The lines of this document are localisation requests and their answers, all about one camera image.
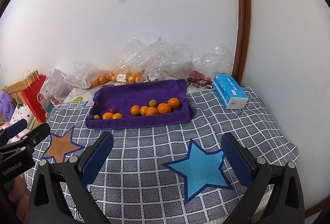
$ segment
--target clear plastic bag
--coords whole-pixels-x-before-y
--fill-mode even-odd
[[[167,43],[154,33],[140,34],[129,41],[112,68],[112,81],[128,83],[187,78],[192,67],[192,48]]]
[[[233,69],[233,55],[225,43],[194,59],[193,69],[202,73],[205,78],[214,78],[216,73],[230,75]]]
[[[73,89],[72,85],[64,81],[65,76],[64,72],[54,69],[40,89],[40,94],[46,99],[50,98],[54,106],[63,102]]]
[[[64,81],[73,87],[87,89],[107,82],[107,72],[99,70],[90,62],[79,63],[75,61],[73,66],[76,73],[74,75],[66,75],[64,78]]]

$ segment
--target orange star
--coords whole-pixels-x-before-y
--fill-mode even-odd
[[[61,163],[65,162],[66,155],[83,149],[84,146],[72,141],[73,128],[67,131],[62,137],[51,133],[51,143],[41,159],[53,158],[56,163]]]

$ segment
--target checkered tablecloth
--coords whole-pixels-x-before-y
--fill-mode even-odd
[[[297,147],[281,134],[254,92],[249,88],[244,90],[249,103],[243,110],[225,109],[214,90],[205,90],[187,94],[188,103],[197,108],[196,116],[189,123],[109,130],[114,136],[113,150],[88,190],[111,223],[199,224],[233,211],[246,188],[238,182],[227,159],[222,169],[234,189],[207,187],[184,205],[183,178],[162,164],[185,157],[191,139],[212,152],[220,148],[222,134],[231,132],[254,157],[263,156],[275,165],[285,165],[288,161],[296,163]],[[85,117],[91,109],[85,105],[60,105],[48,120],[51,132],[62,135],[74,127],[73,142],[82,146],[92,145],[102,131],[85,126]],[[29,188],[49,142],[48,137],[36,147],[33,154],[36,166],[26,172]],[[81,220],[66,184],[61,184],[72,214]]]

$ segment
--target stuffed animal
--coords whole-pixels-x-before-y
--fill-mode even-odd
[[[2,92],[0,96],[0,113],[3,115],[3,119],[5,122],[10,121],[12,115],[15,111],[15,104],[10,97],[10,95],[6,92]]]

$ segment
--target red shopping bag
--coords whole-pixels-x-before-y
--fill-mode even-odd
[[[23,92],[22,96],[32,111],[33,115],[41,123],[46,121],[46,112],[43,109],[40,101],[44,99],[44,96],[39,93],[42,85],[44,84],[47,76],[41,75],[37,80],[30,84]]]

